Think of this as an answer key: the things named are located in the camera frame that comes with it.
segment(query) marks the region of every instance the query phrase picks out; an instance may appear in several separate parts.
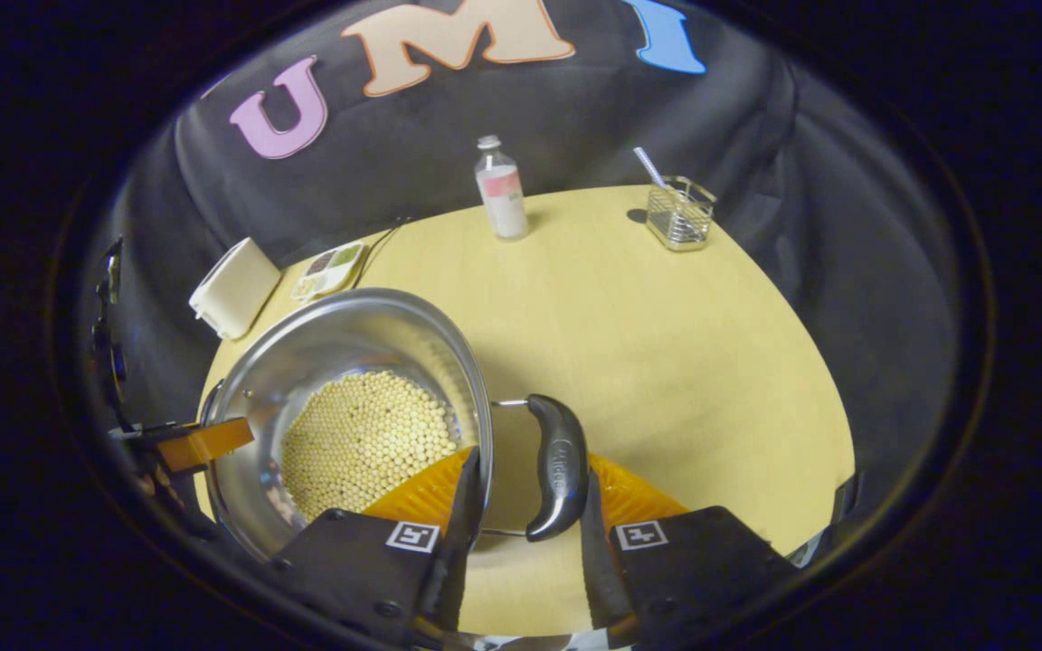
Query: pot handle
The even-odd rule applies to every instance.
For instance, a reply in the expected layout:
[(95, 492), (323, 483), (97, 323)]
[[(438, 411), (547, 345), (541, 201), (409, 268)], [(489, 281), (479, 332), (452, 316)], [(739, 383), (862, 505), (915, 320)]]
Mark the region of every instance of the pot handle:
[(590, 462), (587, 439), (578, 417), (549, 396), (529, 395), (525, 400), (493, 403), (496, 407), (525, 407), (541, 425), (538, 481), (541, 510), (524, 529), (529, 543), (549, 540), (578, 522), (587, 506)]

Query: beige letter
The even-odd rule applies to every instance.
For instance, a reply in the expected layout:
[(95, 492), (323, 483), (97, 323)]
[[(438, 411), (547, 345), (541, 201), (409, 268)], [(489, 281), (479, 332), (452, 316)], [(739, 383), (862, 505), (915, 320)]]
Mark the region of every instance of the beige letter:
[(469, 65), (480, 30), (492, 43), (485, 57), (497, 64), (545, 61), (573, 55), (573, 45), (557, 36), (542, 0), (464, 0), (449, 14), (401, 4), (348, 25), (341, 36), (359, 36), (368, 53), (372, 81), (365, 95), (377, 98), (428, 79), (430, 67), (414, 64), (406, 46), (452, 70)]

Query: yellow tabletop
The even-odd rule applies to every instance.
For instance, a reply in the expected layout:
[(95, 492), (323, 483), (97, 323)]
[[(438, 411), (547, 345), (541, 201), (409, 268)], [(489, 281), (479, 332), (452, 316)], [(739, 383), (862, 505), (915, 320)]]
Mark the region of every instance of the yellow tabletop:
[[(793, 309), (722, 230), (712, 228), (705, 249), (671, 252), (625, 218), (648, 191), (525, 198), (532, 231), (516, 243), (493, 236), (480, 206), (410, 223), (377, 249), (359, 285), (411, 292), (447, 314), (491, 399), (562, 400), (591, 452), (684, 506), (726, 506), (792, 552), (826, 527), (836, 487), (854, 473), (839, 392)], [(203, 395), (298, 307), (290, 292), (308, 264), (286, 269), (251, 330), (223, 342)], [(539, 506), (538, 424), (524, 410), (492, 417), (497, 461), (483, 524), (524, 528)], [(481, 536), (461, 630), (591, 629), (579, 545), (576, 527), (541, 544)]]

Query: wire basket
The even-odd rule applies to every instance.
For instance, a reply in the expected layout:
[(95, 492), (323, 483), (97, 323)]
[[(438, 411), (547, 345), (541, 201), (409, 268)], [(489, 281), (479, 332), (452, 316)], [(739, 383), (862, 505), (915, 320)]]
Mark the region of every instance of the wire basket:
[(671, 251), (692, 251), (706, 246), (718, 201), (702, 185), (684, 176), (665, 176), (669, 190), (649, 190), (646, 226)]

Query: white container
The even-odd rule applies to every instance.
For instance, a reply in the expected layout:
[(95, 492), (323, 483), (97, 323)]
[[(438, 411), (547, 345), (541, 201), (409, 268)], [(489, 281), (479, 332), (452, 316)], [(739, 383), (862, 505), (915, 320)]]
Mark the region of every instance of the white container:
[(228, 249), (188, 304), (221, 340), (243, 337), (280, 281), (280, 271), (251, 237)]
[(476, 189), (480, 190), (480, 201), (497, 237), (520, 240), (529, 234), (521, 174), (517, 162), (501, 153), (500, 147), (501, 141), (496, 135), (476, 141), (476, 148), (483, 152), (474, 168)]

